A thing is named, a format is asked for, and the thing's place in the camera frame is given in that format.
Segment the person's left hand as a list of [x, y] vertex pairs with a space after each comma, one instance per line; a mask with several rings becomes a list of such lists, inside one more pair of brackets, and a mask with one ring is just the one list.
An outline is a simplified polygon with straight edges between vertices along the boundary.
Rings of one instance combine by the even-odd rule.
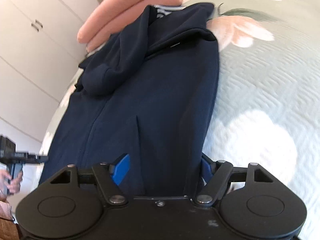
[[1, 198], [20, 192], [22, 177], [22, 171], [19, 172], [15, 179], [12, 179], [7, 170], [1, 170]]

